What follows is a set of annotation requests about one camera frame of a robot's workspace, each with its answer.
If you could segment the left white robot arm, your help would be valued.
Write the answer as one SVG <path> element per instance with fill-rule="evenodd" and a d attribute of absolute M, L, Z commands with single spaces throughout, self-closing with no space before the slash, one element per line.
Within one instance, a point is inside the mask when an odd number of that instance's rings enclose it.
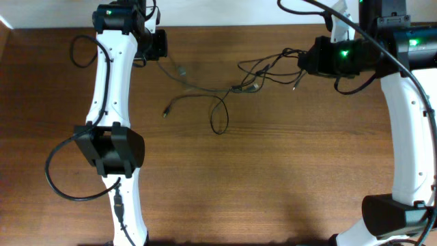
<path fill-rule="evenodd" d="M 147 245 L 139 172 L 145 141 L 131 129 L 130 77 L 134 67 L 167 56 L 167 36 L 156 27 L 160 10 L 146 1 L 113 1 L 93 13 L 98 47 L 96 83 L 84 132 L 76 144 L 108 190 L 114 237 L 110 245 Z"/>

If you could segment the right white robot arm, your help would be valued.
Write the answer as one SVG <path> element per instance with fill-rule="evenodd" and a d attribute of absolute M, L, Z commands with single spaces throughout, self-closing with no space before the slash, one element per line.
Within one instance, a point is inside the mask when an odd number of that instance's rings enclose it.
<path fill-rule="evenodd" d="M 352 79 L 370 72 L 389 108 L 393 188 L 363 199 L 361 219 L 329 244 L 422 245 L 436 230 L 436 27 L 412 25 L 404 1 L 361 1 L 359 22 L 320 5 L 331 32 L 298 60 L 311 75 Z"/>

